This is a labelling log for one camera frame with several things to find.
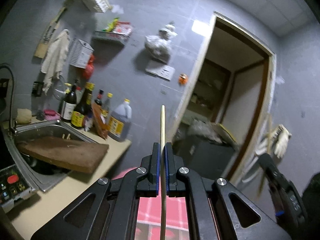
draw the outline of kitchen sink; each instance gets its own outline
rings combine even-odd
[[[70,170],[57,167],[55,165],[38,160],[29,155],[20,153],[16,145],[22,142],[35,140],[45,136],[54,136],[58,138],[70,138],[71,140],[95,142],[83,135],[81,132],[70,127],[68,124],[57,121],[46,121],[17,127],[16,136],[11,141],[9,151],[16,164],[26,169],[31,179],[37,184],[40,190],[46,192],[50,188],[62,181]]]

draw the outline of red button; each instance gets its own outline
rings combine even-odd
[[[12,176],[7,178],[7,182],[9,184],[13,184],[13,183],[17,182],[18,180],[19,180],[18,175],[12,175]]]

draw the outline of pink soap dish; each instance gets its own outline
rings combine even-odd
[[[44,118],[47,121],[60,120],[61,115],[56,113],[55,115],[46,115]]]

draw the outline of wooden door frame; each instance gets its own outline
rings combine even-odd
[[[178,109],[174,115],[174,120],[172,122],[172,126],[167,133],[166,140],[172,141],[173,136],[175,135],[179,124],[182,120],[183,114],[185,110],[187,109],[188,103],[190,101],[194,86],[196,85],[196,81],[198,79],[198,76],[201,71],[202,64],[204,62],[205,55],[207,53],[209,43],[211,41],[213,29],[218,23],[218,27],[224,28],[225,31],[235,36],[236,38],[241,38],[241,41],[247,44],[249,47],[257,51],[259,54],[264,55],[264,57],[268,58],[268,69],[267,72],[267,80],[266,85],[263,88],[263,98],[261,100],[261,108],[256,109],[255,112],[255,125],[252,122],[252,126],[250,127],[250,135],[249,133],[246,138],[247,140],[247,147],[243,151],[239,152],[239,155],[236,158],[236,162],[232,165],[230,171],[228,172],[227,178],[230,180],[232,184],[235,186],[238,184],[238,182],[241,179],[242,171],[244,168],[244,165],[246,162],[248,162],[249,158],[251,157],[251,154],[254,152],[257,144],[259,143],[262,132],[265,129],[266,125],[266,116],[270,112],[271,104],[272,104],[272,98],[275,88],[275,78],[276,78],[276,54],[274,54],[262,41],[259,40],[259,38],[255,37],[252,33],[250,33],[245,28],[241,27],[231,19],[223,16],[222,14],[218,12],[214,12],[211,20],[210,20],[210,29],[212,30],[209,35],[207,35],[204,38],[204,41],[201,44],[201,48],[198,53],[198,57],[196,59],[195,65],[193,67],[193,70],[191,72],[191,75],[189,77],[189,81],[185,87],[185,90],[183,92],[183,95],[181,97]]]
[[[266,59],[259,60],[259,61],[255,62],[255,63],[253,63],[253,64],[250,64],[250,65],[248,65],[248,66],[245,66],[245,67],[243,67],[243,68],[238,69],[238,70],[235,71],[235,73],[234,73],[234,78],[233,78],[232,84],[231,84],[231,89],[230,89],[230,92],[229,92],[229,94],[228,94],[227,102],[226,102],[226,105],[225,105],[225,107],[224,107],[224,109],[223,109],[223,114],[222,114],[221,117],[220,117],[219,123],[222,123],[224,117],[226,116],[227,109],[228,109],[228,106],[229,106],[230,100],[231,100],[231,95],[232,95],[232,92],[233,92],[233,90],[234,90],[234,88],[235,88],[236,77],[237,77],[239,74],[243,73],[243,72],[246,72],[246,71],[248,71],[248,70],[251,70],[252,68],[255,68],[255,67],[257,67],[257,66],[260,66],[260,65],[264,64],[264,63],[265,63],[265,60],[266,60]],[[268,75],[268,66],[264,66],[263,75],[265,75],[265,76]],[[265,86],[265,85],[266,85],[266,82],[267,82],[267,79],[266,79],[266,78],[264,79],[264,76],[262,77],[262,80],[264,80],[265,82],[264,82],[264,83],[263,83],[263,82],[261,83],[261,87],[262,87],[262,86]]]

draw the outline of wooden cutting board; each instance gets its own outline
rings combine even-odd
[[[62,168],[93,173],[109,145],[47,136],[20,143],[17,148],[24,154]]]

